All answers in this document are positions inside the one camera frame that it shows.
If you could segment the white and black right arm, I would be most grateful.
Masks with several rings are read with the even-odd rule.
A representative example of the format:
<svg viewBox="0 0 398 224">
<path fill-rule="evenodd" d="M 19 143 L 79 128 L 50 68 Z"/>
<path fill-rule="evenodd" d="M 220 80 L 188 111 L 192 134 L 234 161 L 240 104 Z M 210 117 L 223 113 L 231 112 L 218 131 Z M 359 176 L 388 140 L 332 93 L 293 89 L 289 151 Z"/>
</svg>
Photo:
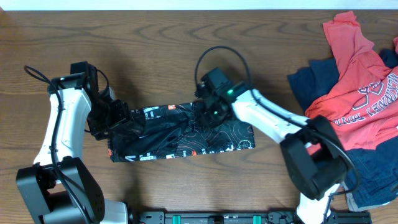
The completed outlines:
<svg viewBox="0 0 398 224">
<path fill-rule="evenodd" d="M 204 103 L 201 118 L 207 125 L 236 119 L 279 144 L 289 177 L 300 191 L 297 218 L 302 223 L 326 223 L 331 200 L 352 168 L 329 121 L 291 113 L 248 83 L 233 83 L 219 68 L 196 79 L 195 86 L 196 97 Z"/>
</svg>

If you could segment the black orange-patterned jersey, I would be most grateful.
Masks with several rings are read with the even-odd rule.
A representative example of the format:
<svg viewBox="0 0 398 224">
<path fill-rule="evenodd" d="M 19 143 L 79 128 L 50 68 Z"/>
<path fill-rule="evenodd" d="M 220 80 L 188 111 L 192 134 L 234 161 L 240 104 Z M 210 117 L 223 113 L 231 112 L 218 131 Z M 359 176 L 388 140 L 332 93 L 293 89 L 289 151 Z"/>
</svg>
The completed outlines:
<svg viewBox="0 0 398 224">
<path fill-rule="evenodd" d="M 229 120 L 215 128 L 200 121 L 200 102 L 132 110 L 131 124 L 108 139 L 113 162 L 136 162 L 253 149 L 250 124 Z"/>
</svg>

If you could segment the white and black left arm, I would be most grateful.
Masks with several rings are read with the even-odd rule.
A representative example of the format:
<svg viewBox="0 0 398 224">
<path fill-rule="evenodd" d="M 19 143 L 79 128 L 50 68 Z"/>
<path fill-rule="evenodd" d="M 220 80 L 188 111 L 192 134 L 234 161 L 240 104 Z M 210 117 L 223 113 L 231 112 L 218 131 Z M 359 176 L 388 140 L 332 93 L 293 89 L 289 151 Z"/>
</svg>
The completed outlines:
<svg viewBox="0 0 398 224">
<path fill-rule="evenodd" d="M 83 163 L 86 133 L 96 140 L 132 122 L 126 103 L 112 89 L 99 89 L 102 73 L 87 61 L 70 74 L 49 79 L 28 65 L 24 71 L 46 83 L 50 118 L 42 147 L 31 166 L 19 169 L 16 184 L 34 223 L 135 223 L 125 202 L 108 200 Z"/>
</svg>

